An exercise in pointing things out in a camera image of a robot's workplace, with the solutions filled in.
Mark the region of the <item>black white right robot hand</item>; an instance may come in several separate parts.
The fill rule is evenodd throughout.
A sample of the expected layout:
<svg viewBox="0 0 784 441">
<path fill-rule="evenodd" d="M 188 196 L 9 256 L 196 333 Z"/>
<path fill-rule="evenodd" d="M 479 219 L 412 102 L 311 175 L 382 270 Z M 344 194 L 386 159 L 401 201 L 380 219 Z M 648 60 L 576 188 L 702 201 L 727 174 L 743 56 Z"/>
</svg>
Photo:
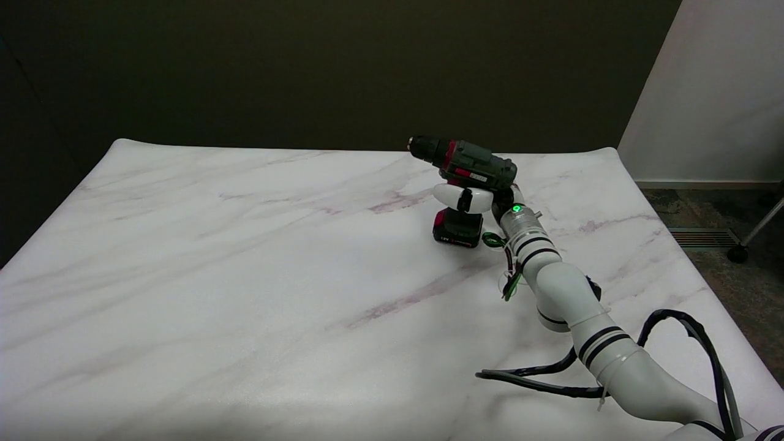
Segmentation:
<svg viewBox="0 0 784 441">
<path fill-rule="evenodd" d="M 492 210 L 499 210 L 504 214 L 513 205 L 526 204 L 520 188 L 515 183 L 501 190 L 442 183 L 432 188 L 432 195 L 448 208 L 468 214 L 482 214 Z"/>
</svg>

